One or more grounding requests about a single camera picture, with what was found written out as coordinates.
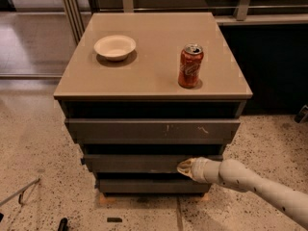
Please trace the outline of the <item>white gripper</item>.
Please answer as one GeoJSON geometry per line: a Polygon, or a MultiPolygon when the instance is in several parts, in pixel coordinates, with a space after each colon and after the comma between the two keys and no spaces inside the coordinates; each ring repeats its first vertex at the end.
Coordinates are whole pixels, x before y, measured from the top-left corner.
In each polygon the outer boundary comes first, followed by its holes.
{"type": "Polygon", "coordinates": [[[177,171],[198,183],[218,184],[220,162],[206,158],[189,158],[177,166],[177,171]]]}

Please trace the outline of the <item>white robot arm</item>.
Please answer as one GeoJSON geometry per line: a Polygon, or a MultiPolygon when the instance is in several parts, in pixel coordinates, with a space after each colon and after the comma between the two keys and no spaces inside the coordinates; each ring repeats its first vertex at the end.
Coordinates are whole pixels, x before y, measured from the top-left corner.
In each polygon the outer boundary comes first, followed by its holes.
{"type": "Polygon", "coordinates": [[[217,184],[237,192],[252,192],[294,222],[308,229],[308,195],[280,183],[263,178],[241,162],[221,162],[207,158],[189,158],[177,171],[201,184],[217,184]]]}

